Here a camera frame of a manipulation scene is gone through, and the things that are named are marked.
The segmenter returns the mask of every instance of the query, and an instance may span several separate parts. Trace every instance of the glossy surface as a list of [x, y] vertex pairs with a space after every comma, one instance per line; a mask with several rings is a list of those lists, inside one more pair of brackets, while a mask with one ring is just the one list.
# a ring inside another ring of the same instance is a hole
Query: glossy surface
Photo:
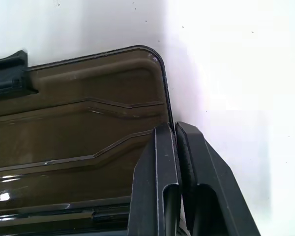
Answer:
[[38, 94], [0, 101], [0, 211], [131, 194], [151, 130], [168, 122], [146, 50], [33, 68]]

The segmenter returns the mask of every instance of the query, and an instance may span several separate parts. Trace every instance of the white wall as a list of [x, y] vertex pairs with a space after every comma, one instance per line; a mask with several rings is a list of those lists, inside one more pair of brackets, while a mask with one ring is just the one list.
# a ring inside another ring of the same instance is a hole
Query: white wall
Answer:
[[162, 56], [175, 120], [232, 168], [264, 236], [295, 236], [295, 0], [0, 0], [0, 57]]

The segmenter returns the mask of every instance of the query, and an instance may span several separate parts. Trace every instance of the white background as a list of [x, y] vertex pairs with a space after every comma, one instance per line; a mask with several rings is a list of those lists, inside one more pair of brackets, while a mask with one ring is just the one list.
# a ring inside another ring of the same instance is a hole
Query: white background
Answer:
[[260, 233], [295, 236], [295, 0], [0, 0], [0, 57], [132, 45], [162, 56], [174, 120], [229, 164]]

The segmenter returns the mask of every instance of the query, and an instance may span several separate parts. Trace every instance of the brown translucent plastic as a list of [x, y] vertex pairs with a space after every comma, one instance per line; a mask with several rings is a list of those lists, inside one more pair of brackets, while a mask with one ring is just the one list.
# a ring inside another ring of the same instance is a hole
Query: brown translucent plastic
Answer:
[[130, 196], [152, 129], [169, 121], [143, 48], [29, 70], [38, 94], [0, 101], [0, 214]]

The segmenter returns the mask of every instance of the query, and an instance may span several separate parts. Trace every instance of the black latch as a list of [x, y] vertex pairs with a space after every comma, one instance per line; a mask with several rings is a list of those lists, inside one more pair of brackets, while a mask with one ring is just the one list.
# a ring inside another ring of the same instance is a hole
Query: black latch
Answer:
[[28, 55], [24, 51], [0, 59], [0, 99], [36, 93], [26, 78]]

